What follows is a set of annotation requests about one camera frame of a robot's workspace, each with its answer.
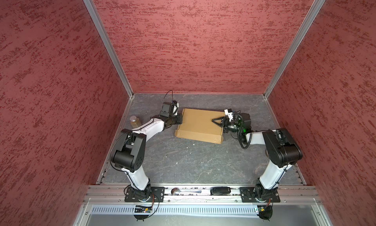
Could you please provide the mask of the brown cardboard box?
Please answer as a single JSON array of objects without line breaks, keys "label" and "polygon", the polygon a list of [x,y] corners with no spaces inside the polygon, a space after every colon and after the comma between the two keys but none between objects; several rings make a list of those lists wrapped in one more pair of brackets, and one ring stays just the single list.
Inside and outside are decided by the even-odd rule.
[{"label": "brown cardboard box", "polygon": [[221,144],[223,142],[223,128],[216,125],[212,119],[225,116],[224,112],[184,108],[183,122],[175,131],[177,138]]}]

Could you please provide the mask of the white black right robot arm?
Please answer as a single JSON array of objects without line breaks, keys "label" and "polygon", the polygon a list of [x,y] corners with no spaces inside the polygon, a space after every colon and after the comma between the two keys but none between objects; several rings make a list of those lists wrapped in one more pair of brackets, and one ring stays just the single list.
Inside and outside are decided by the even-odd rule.
[{"label": "white black right robot arm", "polygon": [[278,187],[285,173],[303,158],[303,153],[287,129],[255,132],[251,121],[237,114],[235,118],[226,116],[214,118],[212,123],[223,129],[224,133],[234,133],[242,149],[251,145],[264,145],[269,163],[258,178],[253,189],[244,189],[240,194],[247,200],[266,202],[278,196]]}]

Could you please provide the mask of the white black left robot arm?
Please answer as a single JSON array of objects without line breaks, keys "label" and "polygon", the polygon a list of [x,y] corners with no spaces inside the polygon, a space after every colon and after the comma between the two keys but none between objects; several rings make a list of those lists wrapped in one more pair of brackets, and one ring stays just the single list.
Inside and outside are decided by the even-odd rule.
[{"label": "white black left robot arm", "polygon": [[134,193],[143,198],[151,194],[150,179],[143,169],[147,141],[172,125],[182,123],[183,115],[178,113],[168,117],[156,116],[139,128],[121,131],[111,150],[110,163],[113,169],[127,175]]}]

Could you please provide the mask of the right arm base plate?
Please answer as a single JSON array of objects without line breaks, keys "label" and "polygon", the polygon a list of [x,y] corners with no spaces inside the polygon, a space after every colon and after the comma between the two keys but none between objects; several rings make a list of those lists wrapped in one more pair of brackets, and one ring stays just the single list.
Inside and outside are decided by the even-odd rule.
[{"label": "right arm base plate", "polygon": [[261,185],[255,187],[240,187],[240,196],[243,203],[279,203],[281,202],[278,188],[264,189]]}]

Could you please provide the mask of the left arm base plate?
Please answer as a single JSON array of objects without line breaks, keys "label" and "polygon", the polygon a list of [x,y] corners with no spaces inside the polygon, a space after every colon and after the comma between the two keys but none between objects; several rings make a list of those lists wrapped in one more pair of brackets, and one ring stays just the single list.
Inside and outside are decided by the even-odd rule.
[{"label": "left arm base plate", "polygon": [[133,187],[128,187],[124,192],[125,202],[163,202],[165,195],[165,187],[147,186],[141,191]]}]

